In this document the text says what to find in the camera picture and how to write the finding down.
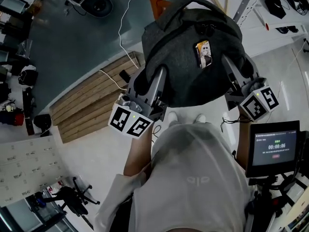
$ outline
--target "person's arm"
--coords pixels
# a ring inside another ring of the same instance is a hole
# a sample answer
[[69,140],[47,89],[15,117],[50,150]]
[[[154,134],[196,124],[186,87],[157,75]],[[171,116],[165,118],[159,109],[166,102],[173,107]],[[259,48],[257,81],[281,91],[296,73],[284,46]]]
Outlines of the person's arm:
[[151,139],[153,124],[139,139],[132,139],[129,155],[124,168],[125,176],[138,174],[149,162],[151,162]]
[[[239,115],[246,115],[245,111],[239,107]],[[240,123],[239,125],[239,142],[238,148],[236,153],[236,160],[238,164],[243,168],[246,169],[248,156],[249,156],[249,137],[250,137],[250,125],[252,122],[249,123]]]

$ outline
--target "screen display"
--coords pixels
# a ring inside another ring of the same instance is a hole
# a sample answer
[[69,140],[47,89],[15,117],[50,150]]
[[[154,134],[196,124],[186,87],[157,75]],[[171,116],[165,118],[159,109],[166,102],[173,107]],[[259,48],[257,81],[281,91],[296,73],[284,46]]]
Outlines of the screen display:
[[295,158],[296,131],[255,134],[253,166],[293,161]]

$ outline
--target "dark gray backpack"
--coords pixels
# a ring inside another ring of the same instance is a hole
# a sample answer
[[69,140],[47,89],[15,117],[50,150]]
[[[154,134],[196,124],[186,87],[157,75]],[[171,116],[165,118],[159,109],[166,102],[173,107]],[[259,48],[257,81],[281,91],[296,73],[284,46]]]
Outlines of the dark gray backpack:
[[[184,9],[191,2],[209,10]],[[206,41],[211,48],[210,56],[207,49],[206,53],[201,52],[201,42]],[[208,103],[224,95],[231,85],[222,65],[222,54],[242,72],[245,51],[241,41],[238,25],[212,3],[176,0],[145,28],[142,45],[146,66],[136,82],[136,90],[140,94],[147,92],[156,69],[164,66],[168,77],[161,101],[170,107]]]

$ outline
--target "white cabinet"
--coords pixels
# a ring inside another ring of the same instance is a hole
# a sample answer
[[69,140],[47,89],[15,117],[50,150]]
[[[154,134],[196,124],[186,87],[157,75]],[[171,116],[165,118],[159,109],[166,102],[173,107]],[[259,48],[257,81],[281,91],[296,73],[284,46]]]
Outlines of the white cabinet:
[[67,176],[53,136],[0,144],[0,206],[19,201]]

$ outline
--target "backpack top handle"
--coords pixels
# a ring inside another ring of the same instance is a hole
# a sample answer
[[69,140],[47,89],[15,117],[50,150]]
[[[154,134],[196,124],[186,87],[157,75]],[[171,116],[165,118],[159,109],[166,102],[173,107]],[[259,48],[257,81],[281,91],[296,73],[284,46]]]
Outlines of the backpack top handle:
[[176,0],[168,6],[162,15],[156,20],[158,26],[165,31],[173,18],[192,2],[196,2],[211,11],[216,12],[218,17],[221,17],[224,21],[226,21],[224,12],[207,0]]

